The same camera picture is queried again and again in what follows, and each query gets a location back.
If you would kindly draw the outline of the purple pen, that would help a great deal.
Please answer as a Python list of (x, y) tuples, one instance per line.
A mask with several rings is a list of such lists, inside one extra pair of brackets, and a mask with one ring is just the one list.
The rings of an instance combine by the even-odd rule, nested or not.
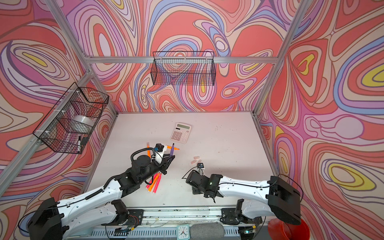
[(170, 155), (169, 155), (169, 156), (170, 156), (170, 157), (174, 156), (174, 149), (171, 149), (171, 150), (170, 150)]

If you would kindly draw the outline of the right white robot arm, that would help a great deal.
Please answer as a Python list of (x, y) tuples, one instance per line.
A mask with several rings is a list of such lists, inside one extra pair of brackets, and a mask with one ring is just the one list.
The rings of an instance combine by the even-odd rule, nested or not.
[(237, 197), (240, 201), (240, 215), (247, 219), (276, 216), (286, 224), (301, 224), (301, 194), (278, 176), (267, 181), (236, 180), (227, 176), (212, 174), (210, 177), (192, 170), (185, 178), (194, 194), (215, 200)]

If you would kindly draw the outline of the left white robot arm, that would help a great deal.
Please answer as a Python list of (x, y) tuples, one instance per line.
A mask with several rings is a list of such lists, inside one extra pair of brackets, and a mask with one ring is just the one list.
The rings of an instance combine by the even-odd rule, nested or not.
[(166, 174), (175, 159), (170, 154), (160, 154), (154, 148), (144, 148), (131, 154), (132, 167), (124, 173), (110, 177), (98, 189), (56, 202), (53, 198), (44, 201), (27, 224), (30, 238), (63, 236), (68, 221), (87, 213), (101, 204), (121, 199), (136, 190), (156, 173)]

